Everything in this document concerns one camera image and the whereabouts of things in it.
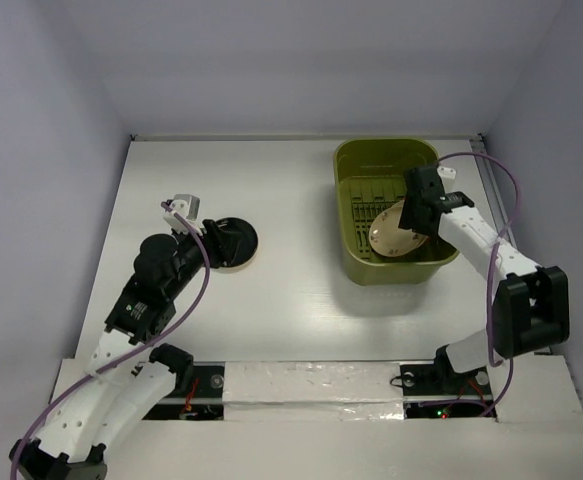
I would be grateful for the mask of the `black plate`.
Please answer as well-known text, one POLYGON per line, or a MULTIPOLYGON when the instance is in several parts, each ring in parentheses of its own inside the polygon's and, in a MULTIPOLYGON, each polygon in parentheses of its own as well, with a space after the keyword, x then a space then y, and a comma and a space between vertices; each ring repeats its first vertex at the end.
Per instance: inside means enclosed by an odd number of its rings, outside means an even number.
POLYGON ((255 256, 259 245, 258 235, 254 227, 246 220, 236 217, 223 218, 218 220, 217 223, 218 222, 231 223, 241 232, 242 242, 240 246, 240 264, 252 259, 255 256))

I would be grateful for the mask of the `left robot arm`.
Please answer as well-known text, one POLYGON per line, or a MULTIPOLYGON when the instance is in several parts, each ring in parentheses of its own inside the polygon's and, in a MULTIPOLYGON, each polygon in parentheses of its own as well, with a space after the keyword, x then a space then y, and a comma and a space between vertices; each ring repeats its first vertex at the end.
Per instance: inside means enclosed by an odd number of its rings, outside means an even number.
POLYGON ((163 398, 189 391, 192 354, 164 342, 175 300, 198 272, 248 263, 258 247, 239 218, 182 223, 147 237, 134 272, 105 321, 86 375, 59 395, 9 453, 11 476, 103 479, 111 454, 163 398))

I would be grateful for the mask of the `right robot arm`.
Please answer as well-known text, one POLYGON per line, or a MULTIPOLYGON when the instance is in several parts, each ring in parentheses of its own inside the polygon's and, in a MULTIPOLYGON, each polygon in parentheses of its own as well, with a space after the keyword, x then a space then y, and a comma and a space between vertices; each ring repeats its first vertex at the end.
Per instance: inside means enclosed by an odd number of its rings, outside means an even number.
POLYGON ((399 226, 452 245, 486 281, 485 328, 440 347, 433 384, 453 392, 469 375, 503 360, 564 343, 570 336, 566 273, 520 253, 483 219, 462 192, 446 192, 438 168, 404 175, 406 195, 399 226))

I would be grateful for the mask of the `beige plate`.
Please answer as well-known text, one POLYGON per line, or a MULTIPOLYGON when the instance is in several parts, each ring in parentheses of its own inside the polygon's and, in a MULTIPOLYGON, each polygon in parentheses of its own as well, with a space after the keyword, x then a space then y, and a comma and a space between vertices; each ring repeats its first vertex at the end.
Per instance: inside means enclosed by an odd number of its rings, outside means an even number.
POLYGON ((249 261, 247 261, 243 264, 240 264, 240 265, 220 267, 220 268, 216 269, 216 272, 218 274, 223 274, 223 275, 235 274, 235 273, 238 273, 238 272, 245 270, 247 267, 249 267, 253 263, 253 261, 254 261, 254 259, 250 259, 249 261))

